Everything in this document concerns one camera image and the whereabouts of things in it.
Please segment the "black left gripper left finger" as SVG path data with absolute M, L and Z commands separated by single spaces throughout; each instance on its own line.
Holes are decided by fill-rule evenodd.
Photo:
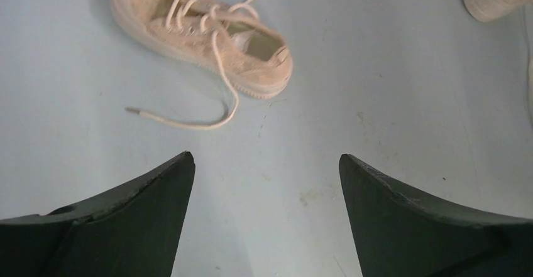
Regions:
M 195 176 L 183 152 L 47 215 L 1 221 L 2 276 L 170 276 Z

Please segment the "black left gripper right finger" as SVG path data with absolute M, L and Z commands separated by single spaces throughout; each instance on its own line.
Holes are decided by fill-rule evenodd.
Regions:
M 431 195 L 353 155 L 339 159 L 363 276 L 531 276 L 532 220 Z

